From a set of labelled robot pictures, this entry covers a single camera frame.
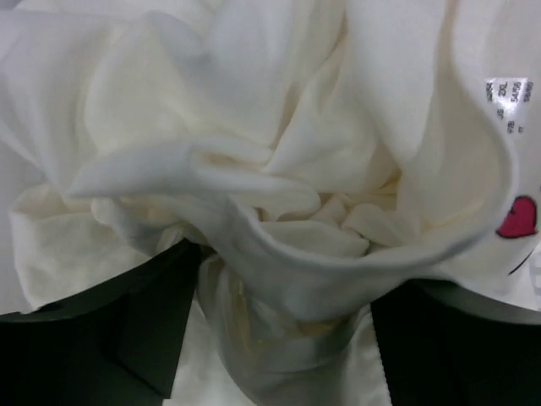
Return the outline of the white tank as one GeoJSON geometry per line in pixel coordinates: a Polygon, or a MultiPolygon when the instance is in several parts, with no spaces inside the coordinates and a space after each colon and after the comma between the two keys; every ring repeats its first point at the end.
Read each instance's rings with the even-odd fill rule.
{"type": "Polygon", "coordinates": [[[371,303],[534,308],[537,1],[23,1],[1,13],[14,270],[39,310],[211,249],[174,404],[386,405],[371,303]]]}

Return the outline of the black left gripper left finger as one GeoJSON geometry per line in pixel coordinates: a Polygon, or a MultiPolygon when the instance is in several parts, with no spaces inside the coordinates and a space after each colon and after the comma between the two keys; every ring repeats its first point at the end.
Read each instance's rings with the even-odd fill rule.
{"type": "Polygon", "coordinates": [[[80,294],[3,315],[2,404],[162,404],[200,262],[200,247],[183,241],[80,294]]]}

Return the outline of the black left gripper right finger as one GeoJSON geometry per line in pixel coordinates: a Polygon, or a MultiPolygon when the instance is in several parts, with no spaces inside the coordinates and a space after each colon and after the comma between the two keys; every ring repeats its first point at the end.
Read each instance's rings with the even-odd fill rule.
{"type": "Polygon", "coordinates": [[[540,403],[539,312],[411,281],[371,313],[392,404],[540,403]]]}

